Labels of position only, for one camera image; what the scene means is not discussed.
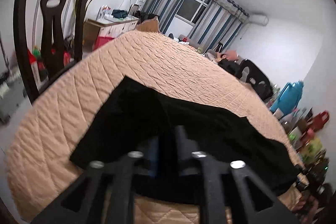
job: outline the black chair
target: black chair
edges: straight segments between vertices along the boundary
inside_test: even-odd
[[[235,73],[235,77],[240,79],[242,77],[243,70],[246,67],[249,68],[246,83],[251,84],[261,100],[267,99],[270,90],[269,79],[251,60],[245,59],[240,63],[240,67]]]
[[[64,67],[64,37],[61,24],[61,15],[66,0],[59,0],[55,7],[47,7],[48,0],[41,0],[40,6],[43,15],[43,31],[41,41],[41,57],[48,71],[49,81],[38,90],[28,57],[26,40],[26,0],[15,0],[13,13],[13,32],[16,58],[22,80],[33,103],[64,72],[82,60],[83,51],[83,24],[85,17],[86,0],[78,0],[75,22],[74,61]]]

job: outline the metal bolt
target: metal bolt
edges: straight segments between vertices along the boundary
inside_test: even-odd
[[[194,158],[204,158],[204,157],[206,157],[207,155],[206,155],[206,153],[205,152],[203,152],[203,151],[196,151],[196,152],[192,152],[192,156],[194,157]]]
[[[92,168],[96,168],[96,169],[100,169],[104,167],[104,163],[98,160],[94,160],[92,162],[90,162],[90,166]]]
[[[142,158],[143,153],[140,151],[131,151],[127,154],[130,158]]]
[[[230,163],[230,166],[233,169],[239,169],[239,168],[243,168],[246,165],[245,162],[243,162],[242,160],[236,160]]]

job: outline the quilted fabric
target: quilted fabric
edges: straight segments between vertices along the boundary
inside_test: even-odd
[[[127,75],[171,97],[224,107],[299,157],[278,121],[250,86],[160,33],[130,31],[63,75],[33,104],[6,153],[8,183],[17,209],[31,221],[81,173],[68,158],[111,91]],[[298,193],[281,197],[292,207]],[[194,206],[136,201],[136,223],[196,223]]]

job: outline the floor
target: floor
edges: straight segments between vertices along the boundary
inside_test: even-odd
[[[14,137],[17,127],[20,124],[21,119],[26,114],[29,108],[32,105],[27,98],[21,103],[16,113],[11,117],[11,120],[8,124],[0,124],[0,197],[13,217],[18,221],[18,223],[26,224],[20,218],[19,213],[16,210],[14,201],[11,196],[11,191],[9,190],[7,179],[6,179],[6,165],[5,165],[5,153],[11,140]]]

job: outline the blue kettle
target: blue kettle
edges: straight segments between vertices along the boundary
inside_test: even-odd
[[[274,113],[278,108],[284,116],[291,113],[299,104],[302,97],[303,82],[287,83],[273,103],[270,111]]]

